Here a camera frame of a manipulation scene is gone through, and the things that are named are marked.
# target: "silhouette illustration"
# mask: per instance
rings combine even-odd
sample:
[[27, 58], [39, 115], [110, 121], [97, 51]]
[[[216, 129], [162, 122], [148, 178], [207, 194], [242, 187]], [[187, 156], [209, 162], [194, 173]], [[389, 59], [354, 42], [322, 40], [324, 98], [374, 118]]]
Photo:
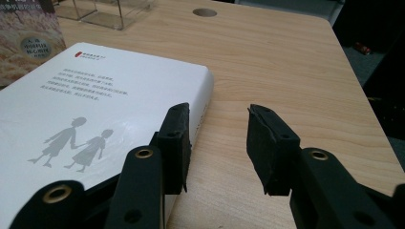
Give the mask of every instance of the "silhouette illustration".
[[51, 136], [49, 139], [45, 140], [45, 143], [51, 141], [50, 145], [42, 151], [42, 155], [39, 158], [29, 159], [28, 161], [36, 163], [43, 156], [49, 156], [47, 162], [44, 166], [52, 167], [51, 159], [59, 155], [59, 152], [65, 147], [70, 139], [71, 149], [77, 149], [75, 146], [75, 128], [86, 123], [87, 119], [85, 117], [78, 117], [72, 121], [72, 127], [67, 128], [56, 135]]
[[100, 150], [100, 155], [98, 156], [98, 159], [102, 158], [102, 151], [105, 148], [105, 139], [111, 136], [113, 132], [114, 132], [113, 130], [105, 130], [101, 133], [101, 136], [96, 136], [88, 140], [86, 143], [79, 145], [78, 147], [83, 145], [88, 146], [72, 157], [74, 162], [71, 165], [66, 165], [64, 167], [70, 169], [77, 163], [83, 166], [81, 170], [77, 171], [83, 173], [86, 166], [90, 166], [90, 164], [92, 164], [93, 158], [95, 158], [98, 150]]

